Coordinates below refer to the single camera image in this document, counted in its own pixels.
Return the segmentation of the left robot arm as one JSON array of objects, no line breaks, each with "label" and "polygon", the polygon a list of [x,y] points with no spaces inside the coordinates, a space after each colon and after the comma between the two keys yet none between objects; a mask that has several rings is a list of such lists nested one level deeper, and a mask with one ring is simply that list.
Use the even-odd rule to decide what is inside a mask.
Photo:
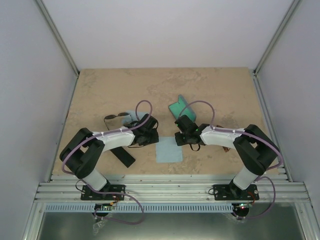
[{"label": "left robot arm", "polygon": [[159,122],[146,113],[142,119],[135,120],[124,126],[107,132],[92,132],[87,128],[80,129],[66,147],[61,151],[59,159],[62,169],[75,175],[86,183],[85,187],[99,200],[108,197],[112,190],[110,182],[100,173],[97,162],[102,153],[111,153],[127,168],[136,159],[124,147],[144,147],[159,142],[157,132]]}]

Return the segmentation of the blue-grey glasses case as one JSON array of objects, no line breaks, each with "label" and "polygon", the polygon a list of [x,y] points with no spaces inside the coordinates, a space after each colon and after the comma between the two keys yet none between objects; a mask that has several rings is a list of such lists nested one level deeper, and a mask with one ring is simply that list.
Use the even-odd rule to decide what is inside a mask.
[{"label": "blue-grey glasses case", "polygon": [[188,102],[181,94],[178,95],[176,102],[168,106],[168,109],[175,120],[177,120],[179,117],[183,115],[189,117],[189,119],[193,122],[195,122],[197,119],[196,113],[192,110],[190,106],[188,106]]}]

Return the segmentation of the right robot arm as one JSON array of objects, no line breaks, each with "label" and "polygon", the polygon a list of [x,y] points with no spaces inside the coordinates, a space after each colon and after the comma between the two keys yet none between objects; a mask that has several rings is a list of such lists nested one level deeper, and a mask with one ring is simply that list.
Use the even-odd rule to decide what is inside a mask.
[{"label": "right robot arm", "polygon": [[280,158],[278,147],[256,125],[246,128],[228,129],[209,124],[197,125],[188,116],[182,115],[175,121],[179,131],[175,133],[178,146],[221,146],[234,149],[238,153],[243,168],[235,175],[229,184],[214,184],[212,186],[214,199],[251,200],[259,199],[254,195],[256,186],[253,182],[261,177],[276,158]]}]

